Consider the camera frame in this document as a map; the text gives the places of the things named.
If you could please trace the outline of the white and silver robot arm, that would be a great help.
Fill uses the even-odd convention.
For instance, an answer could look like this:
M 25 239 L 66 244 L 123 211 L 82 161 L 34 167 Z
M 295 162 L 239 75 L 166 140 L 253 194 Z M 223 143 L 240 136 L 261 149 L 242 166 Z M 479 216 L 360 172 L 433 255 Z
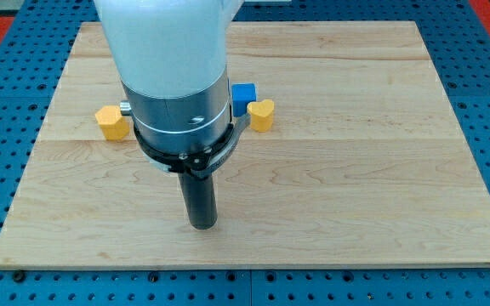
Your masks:
M 95 0 L 105 38 L 151 148 L 213 145 L 231 121 L 225 33 L 243 0 Z

